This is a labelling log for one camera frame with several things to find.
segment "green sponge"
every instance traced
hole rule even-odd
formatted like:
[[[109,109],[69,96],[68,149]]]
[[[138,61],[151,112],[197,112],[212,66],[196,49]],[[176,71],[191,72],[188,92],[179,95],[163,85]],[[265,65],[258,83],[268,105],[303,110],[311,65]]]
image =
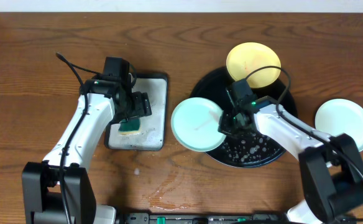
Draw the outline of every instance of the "green sponge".
[[[118,129],[119,134],[137,134],[140,132],[140,119],[122,120]]]

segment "yellow bowl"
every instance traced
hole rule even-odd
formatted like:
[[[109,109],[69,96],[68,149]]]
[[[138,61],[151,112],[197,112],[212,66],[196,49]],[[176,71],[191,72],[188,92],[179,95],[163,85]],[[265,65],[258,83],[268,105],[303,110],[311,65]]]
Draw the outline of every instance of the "yellow bowl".
[[[277,54],[268,46],[259,43],[243,43],[235,46],[226,60],[227,70],[232,79],[241,80],[254,70],[274,65],[281,67]],[[251,88],[261,88],[273,83],[280,75],[276,68],[266,68],[256,72],[248,78]]]

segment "wooden table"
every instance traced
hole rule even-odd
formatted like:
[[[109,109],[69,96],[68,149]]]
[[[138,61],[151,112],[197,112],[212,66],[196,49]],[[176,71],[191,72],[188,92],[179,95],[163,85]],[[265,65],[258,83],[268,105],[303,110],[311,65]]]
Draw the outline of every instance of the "wooden table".
[[[79,84],[55,52],[97,71],[112,55],[139,71],[168,73],[171,112],[243,42],[278,54],[308,124],[331,98],[363,107],[363,14],[0,13],[0,223],[24,222],[21,171],[53,148],[76,109]],[[290,154],[261,168],[228,167],[181,146],[169,120],[159,152],[109,150],[100,140],[89,174],[98,203],[123,211],[250,213],[286,211],[303,199]],[[363,217],[363,208],[356,215]]]

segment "black round tray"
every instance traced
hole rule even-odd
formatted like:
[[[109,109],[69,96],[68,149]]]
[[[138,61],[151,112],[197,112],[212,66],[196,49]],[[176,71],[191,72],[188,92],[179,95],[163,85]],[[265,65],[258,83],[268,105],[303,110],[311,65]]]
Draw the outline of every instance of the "black round tray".
[[[219,105],[225,113],[232,110],[230,99],[226,93],[226,87],[233,80],[228,74],[226,67],[213,70],[202,78],[191,92],[190,97],[202,97],[209,99]],[[274,99],[282,94],[285,85],[281,80],[276,80],[269,86],[252,89],[258,98],[271,96]],[[292,115],[298,115],[295,101],[290,92],[287,93],[281,105]],[[252,133],[244,139],[232,139],[226,137],[224,142],[207,152],[213,159],[233,167],[258,167],[266,165],[285,152],[285,149],[274,140],[259,132]]]

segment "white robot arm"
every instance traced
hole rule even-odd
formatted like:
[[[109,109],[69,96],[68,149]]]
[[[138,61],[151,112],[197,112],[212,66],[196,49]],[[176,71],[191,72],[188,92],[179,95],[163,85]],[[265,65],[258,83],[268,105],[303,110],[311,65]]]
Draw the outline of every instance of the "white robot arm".
[[[73,67],[90,71],[71,64],[60,54],[57,56],[73,70],[80,83]],[[103,74],[93,73],[95,77],[82,83],[77,109],[59,142],[41,163],[28,162],[24,167],[27,224],[115,222],[115,208],[96,205],[87,171],[106,126],[123,119],[150,116],[151,107],[147,93],[132,92],[136,80],[131,80],[127,61],[107,57]],[[48,190],[57,184],[62,187],[62,194]]]
[[[90,162],[100,136],[108,123],[112,121],[115,116],[114,101],[112,98],[106,98],[102,94],[88,93],[88,101],[89,110],[71,140],[68,155],[65,159],[65,167],[69,167],[71,164],[78,164],[80,167],[89,170]],[[68,124],[63,136],[44,158],[44,161],[47,161],[48,165],[60,165],[62,149],[64,148],[67,139],[70,137],[76,123],[81,118],[84,107],[85,98],[81,95],[78,100],[78,107],[75,114]]]
[[[267,135],[299,160],[306,200],[288,212],[293,222],[333,222],[363,204],[363,161],[347,134],[322,133],[284,110],[271,97],[257,100],[246,80],[234,82],[227,93],[234,107],[224,114],[219,132],[243,138],[252,131]],[[341,166],[331,176],[328,167]]]

